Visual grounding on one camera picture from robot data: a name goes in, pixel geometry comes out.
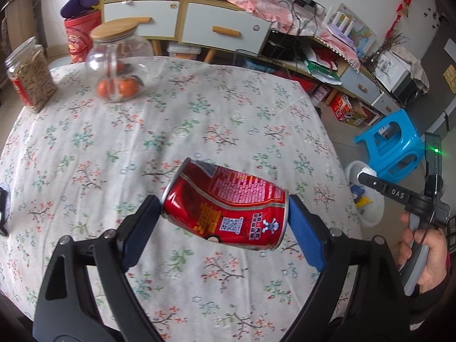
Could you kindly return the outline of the right hand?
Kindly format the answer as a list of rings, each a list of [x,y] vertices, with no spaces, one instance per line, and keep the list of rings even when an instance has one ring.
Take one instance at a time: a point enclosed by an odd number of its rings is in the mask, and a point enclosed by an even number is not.
[[[413,241],[421,242],[429,248],[426,265],[417,280],[420,293],[433,290],[441,284],[447,275],[447,242],[442,229],[429,229],[427,233],[422,229],[412,231],[409,227],[410,214],[404,211],[400,220],[406,226],[401,234],[400,252],[397,263],[402,266],[412,256],[410,245]]]

